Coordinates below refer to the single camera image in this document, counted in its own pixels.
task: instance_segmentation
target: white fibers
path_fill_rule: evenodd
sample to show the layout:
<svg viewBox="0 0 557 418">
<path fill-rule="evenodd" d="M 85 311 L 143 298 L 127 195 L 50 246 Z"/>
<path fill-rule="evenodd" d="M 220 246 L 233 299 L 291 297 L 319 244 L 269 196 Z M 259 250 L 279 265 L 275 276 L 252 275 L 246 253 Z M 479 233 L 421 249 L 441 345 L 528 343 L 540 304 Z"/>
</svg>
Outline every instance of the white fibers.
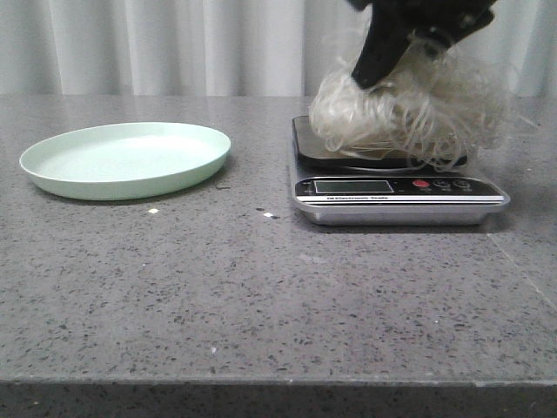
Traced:
<svg viewBox="0 0 557 418">
<path fill-rule="evenodd" d="M 353 63 L 325 77 L 310 121 L 329 151 L 379 159 L 388 152 L 452 170 L 493 146 L 507 122 L 500 74 L 415 38 L 394 70 L 371 89 L 351 77 Z"/>
</svg>

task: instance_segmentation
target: mint green plate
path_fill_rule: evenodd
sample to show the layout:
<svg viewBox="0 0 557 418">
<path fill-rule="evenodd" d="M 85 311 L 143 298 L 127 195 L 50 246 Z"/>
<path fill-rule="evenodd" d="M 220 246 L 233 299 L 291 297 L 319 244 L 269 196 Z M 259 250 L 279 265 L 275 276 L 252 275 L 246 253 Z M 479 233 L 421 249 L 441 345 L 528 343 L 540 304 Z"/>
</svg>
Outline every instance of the mint green plate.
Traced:
<svg viewBox="0 0 557 418">
<path fill-rule="evenodd" d="M 19 164 L 46 192 L 73 199 L 139 199 L 208 179 L 230 150 L 223 132 L 140 122 L 67 132 L 28 148 Z"/>
</svg>

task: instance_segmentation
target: electronic scale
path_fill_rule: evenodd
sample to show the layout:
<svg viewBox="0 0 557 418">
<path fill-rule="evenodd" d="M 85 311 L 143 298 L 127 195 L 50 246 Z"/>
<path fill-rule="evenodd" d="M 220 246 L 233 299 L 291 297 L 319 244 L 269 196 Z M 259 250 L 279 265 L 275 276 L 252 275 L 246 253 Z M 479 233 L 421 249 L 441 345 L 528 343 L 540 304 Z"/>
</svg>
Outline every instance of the electronic scale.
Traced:
<svg viewBox="0 0 557 418">
<path fill-rule="evenodd" d="M 347 157 L 325 148 L 307 116 L 295 118 L 292 127 L 292 197 L 315 224 L 476 225 L 510 201 L 478 174 L 413 168 L 417 162 L 400 154 L 379 160 Z M 462 158 L 458 164 L 465 163 Z"/>
</svg>

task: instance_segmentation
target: gray countertop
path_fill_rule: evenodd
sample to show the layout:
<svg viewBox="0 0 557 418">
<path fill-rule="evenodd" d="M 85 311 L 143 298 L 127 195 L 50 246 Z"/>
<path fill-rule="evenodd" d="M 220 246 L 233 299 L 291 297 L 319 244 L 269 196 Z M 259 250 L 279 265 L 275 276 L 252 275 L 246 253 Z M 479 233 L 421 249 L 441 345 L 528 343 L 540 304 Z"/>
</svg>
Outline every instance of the gray countertop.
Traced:
<svg viewBox="0 0 557 418">
<path fill-rule="evenodd" d="M 557 102 L 517 100 L 538 126 L 476 163 L 508 210 L 381 228 L 293 208 L 291 120 L 309 103 L 1 97 L 0 380 L 555 385 Z M 122 203 L 50 195 L 18 166 L 42 139 L 134 121 L 216 128 L 230 157 Z"/>
</svg>

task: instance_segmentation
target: curtain fold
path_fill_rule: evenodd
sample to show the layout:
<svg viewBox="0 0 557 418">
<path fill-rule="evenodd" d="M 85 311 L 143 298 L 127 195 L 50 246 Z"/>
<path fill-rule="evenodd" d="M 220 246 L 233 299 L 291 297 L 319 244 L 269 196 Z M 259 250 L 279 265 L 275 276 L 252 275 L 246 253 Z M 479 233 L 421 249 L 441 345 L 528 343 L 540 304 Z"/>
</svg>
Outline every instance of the curtain fold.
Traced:
<svg viewBox="0 0 557 418">
<path fill-rule="evenodd" d="M 499 0 L 461 43 L 521 96 L 557 94 L 557 2 Z M 302 96 L 355 55 L 345 0 L 0 0 L 0 93 Z"/>
</svg>

